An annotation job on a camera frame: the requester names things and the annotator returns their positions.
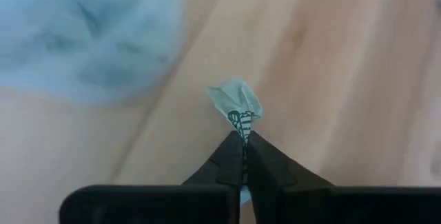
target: wooden surface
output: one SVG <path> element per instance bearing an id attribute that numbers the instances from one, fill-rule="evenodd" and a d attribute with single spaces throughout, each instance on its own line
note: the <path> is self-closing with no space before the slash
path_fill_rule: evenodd
<path id="1" fill-rule="evenodd" d="M 158 92 L 84 107 L 2 89 L 1 223 L 56 223 L 83 185 L 181 183 L 232 129 L 205 88 L 236 78 L 265 109 L 255 130 L 332 183 L 441 185 L 435 0 L 187 1 Z"/>

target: blurry blue object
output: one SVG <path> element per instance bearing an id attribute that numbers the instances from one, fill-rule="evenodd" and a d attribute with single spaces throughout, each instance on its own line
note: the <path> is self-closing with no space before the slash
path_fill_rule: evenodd
<path id="1" fill-rule="evenodd" d="M 183 0 L 0 0 L 0 85 L 80 103 L 155 87 L 181 44 Z"/>

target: crumpled paper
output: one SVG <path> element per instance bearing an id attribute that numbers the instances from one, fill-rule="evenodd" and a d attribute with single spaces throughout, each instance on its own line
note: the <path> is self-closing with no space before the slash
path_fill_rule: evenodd
<path id="1" fill-rule="evenodd" d="M 252 123 L 263 115 L 262 105 L 257 96 L 241 80 L 233 80 L 223 83 L 220 87 L 209 87 L 208 95 L 212 98 L 214 106 L 237 130 L 243 139 L 243 159 L 247 160 L 246 148 Z M 243 167 L 243 187 L 240 191 L 240 204 L 251 199 L 251 194 L 246 186 L 247 167 Z"/>

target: small paper object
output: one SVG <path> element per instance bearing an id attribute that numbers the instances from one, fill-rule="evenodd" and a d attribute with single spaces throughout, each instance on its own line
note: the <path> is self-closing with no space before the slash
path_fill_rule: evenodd
<path id="1" fill-rule="evenodd" d="M 214 106 L 236 128 L 243 139 L 243 160 L 247 160 L 247 144 L 252 123 L 262 117 L 263 109 L 257 96 L 241 80 L 228 81 L 220 87 L 209 87 L 208 95 L 213 99 Z M 251 199 L 247 184 L 247 168 L 243 168 L 243 187 L 240 191 L 240 204 Z"/>

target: light wooden table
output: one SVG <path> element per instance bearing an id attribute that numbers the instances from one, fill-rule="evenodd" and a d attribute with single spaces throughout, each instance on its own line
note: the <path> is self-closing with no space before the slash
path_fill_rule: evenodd
<path id="1" fill-rule="evenodd" d="M 440 17 L 435 0 L 188 0 L 154 94 L 92 108 L 0 91 L 0 223 L 56 223 L 88 184 L 181 183 L 232 129 L 205 88 L 236 78 L 264 106 L 255 130 L 332 183 L 441 185 Z"/>

